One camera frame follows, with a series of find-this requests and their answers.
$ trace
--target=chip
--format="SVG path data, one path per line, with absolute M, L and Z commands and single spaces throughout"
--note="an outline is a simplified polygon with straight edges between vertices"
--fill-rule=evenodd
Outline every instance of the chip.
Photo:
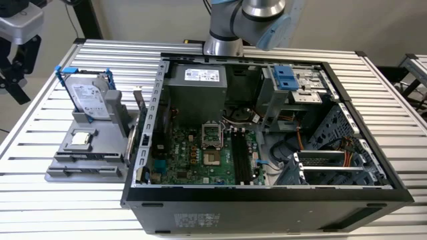
M 178 177 L 179 179 L 186 179 L 186 178 L 187 178 L 187 172 L 186 172 L 186 171 L 179 171 L 179 172 L 177 173 L 177 177 Z

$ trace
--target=label sticker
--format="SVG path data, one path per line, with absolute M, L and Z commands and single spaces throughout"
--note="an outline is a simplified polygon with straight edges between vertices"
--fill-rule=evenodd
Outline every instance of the label sticker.
M 221 213 L 175 213 L 175 224 L 179 228 L 218 227 Z
M 258 124 L 260 121 L 261 121 L 261 115 L 256 114 L 256 116 L 253 118 L 253 122 Z
M 221 70 L 187 69 L 185 80 L 219 82 L 221 81 Z
M 95 119 L 110 118 L 99 88 L 94 85 L 83 84 L 75 84 L 73 88 L 85 113 Z

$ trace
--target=blue tab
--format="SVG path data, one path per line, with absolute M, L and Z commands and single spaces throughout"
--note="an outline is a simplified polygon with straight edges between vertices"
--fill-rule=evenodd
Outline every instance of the blue tab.
M 265 161 L 265 160 L 257 159 L 257 163 L 258 163 L 258 164 L 269 164 L 269 161 Z
M 294 77 L 294 71 L 290 66 L 274 66 L 273 75 L 278 82 L 278 89 L 297 91 L 301 88 L 300 82 Z
M 77 72 L 79 72 L 79 68 L 77 68 L 77 67 L 65 67 L 62 72 L 65 74 L 75 74 Z

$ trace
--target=aluminum extrusion table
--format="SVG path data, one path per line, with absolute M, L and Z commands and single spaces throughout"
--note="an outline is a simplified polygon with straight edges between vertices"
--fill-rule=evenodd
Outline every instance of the aluminum extrusion table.
M 149 102 L 161 52 L 201 54 L 202 45 L 87 40 L 73 45 L 61 65 L 94 71 L 111 68 L 123 103 L 137 109 L 133 89 L 142 87 Z M 266 52 L 246 47 L 245 55 L 330 63 L 416 203 L 352 233 L 175 238 L 427 239 L 427 125 L 370 59 L 353 51 L 286 48 Z M 133 211 L 121 207 L 125 184 L 45 180 L 73 123 L 74 105 L 58 83 L 53 74 L 0 146 L 0 239 L 157 239 L 159 236 L 146 235 Z

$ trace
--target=white wall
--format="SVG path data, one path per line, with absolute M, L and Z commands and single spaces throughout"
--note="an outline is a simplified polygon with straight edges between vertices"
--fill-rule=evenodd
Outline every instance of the white wall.
M 106 39 L 182 43 L 185 39 L 205 41 L 209 36 L 211 18 L 202 0 L 93 0 L 93 3 Z
M 109 39 L 181 43 L 207 37 L 202 0 L 93 2 Z M 396 65 L 405 53 L 427 53 L 426 20 L 427 0 L 306 0 L 290 47 L 362 50 L 377 64 Z
M 293 48 L 362 50 L 378 65 L 427 54 L 426 0 L 308 0 Z

